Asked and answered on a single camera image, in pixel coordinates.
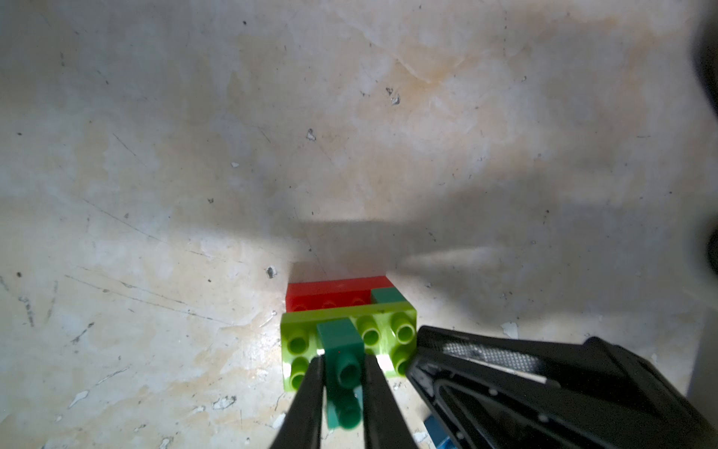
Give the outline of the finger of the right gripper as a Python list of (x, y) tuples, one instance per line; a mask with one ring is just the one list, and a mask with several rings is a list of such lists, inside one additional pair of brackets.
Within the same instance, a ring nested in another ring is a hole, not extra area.
[(606, 342), (590, 338), (583, 344), (533, 342), (480, 336), (439, 327), (420, 327), (417, 348), (406, 377), (417, 391), (434, 395), (430, 385), (440, 372), (460, 368), (484, 378), (504, 374), (531, 380), (585, 398), (606, 398)]

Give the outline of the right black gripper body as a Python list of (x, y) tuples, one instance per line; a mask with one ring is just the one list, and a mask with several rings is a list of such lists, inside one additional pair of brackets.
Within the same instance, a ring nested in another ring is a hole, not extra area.
[(646, 359), (605, 350), (605, 400), (467, 368), (440, 372), (432, 397), (415, 389), (460, 448), (716, 447), (716, 429)]

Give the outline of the red lego brick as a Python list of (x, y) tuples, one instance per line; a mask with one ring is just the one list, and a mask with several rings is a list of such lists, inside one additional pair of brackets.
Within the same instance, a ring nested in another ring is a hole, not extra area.
[(371, 291), (394, 287), (386, 276), (289, 284), (286, 312), (306, 312), (363, 306), (372, 303)]

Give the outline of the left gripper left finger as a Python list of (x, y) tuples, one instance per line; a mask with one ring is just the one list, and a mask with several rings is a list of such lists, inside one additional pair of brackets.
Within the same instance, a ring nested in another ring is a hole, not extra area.
[(270, 446), (271, 449), (319, 449), (325, 392), (325, 357), (310, 361), (289, 412)]

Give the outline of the lime green lego brick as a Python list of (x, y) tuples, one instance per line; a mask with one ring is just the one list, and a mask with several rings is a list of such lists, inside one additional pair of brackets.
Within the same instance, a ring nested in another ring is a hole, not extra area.
[(355, 326), (366, 352), (377, 357), (386, 377), (406, 375), (417, 339), (417, 312), (411, 303), (286, 312), (280, 320), (282, 381), (286, 392), (297, 391), (310, 361), (325, 353), (317, 327), (344, 318)]

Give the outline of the small dark green lego brick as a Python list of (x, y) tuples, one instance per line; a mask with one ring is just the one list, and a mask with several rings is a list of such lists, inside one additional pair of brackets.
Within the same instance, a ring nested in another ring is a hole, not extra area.
[(317, 331), (325, 350), (327, 428), (353, 430), (364, 416), (361, 398), (364, 342), (348, 318), (321, 323)]

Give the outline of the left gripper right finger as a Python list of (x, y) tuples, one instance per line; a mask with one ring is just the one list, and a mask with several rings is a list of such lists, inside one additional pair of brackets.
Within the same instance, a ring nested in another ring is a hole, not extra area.
[(375, 355), (365, 356), (363, 415), (366, 449), (417, 448)]

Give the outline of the blue lego brick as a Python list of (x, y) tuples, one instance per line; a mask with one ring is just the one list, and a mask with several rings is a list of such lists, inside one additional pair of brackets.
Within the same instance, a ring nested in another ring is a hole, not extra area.
[(437, 420), (435, 415), (426, 417), (424, 426), (426, 427), (426, 431), (431, 438), (432, 443), (434, 443), (437, 449), (456, 449), (456, 445), (445, 429), (441, 426), (441, 423)]

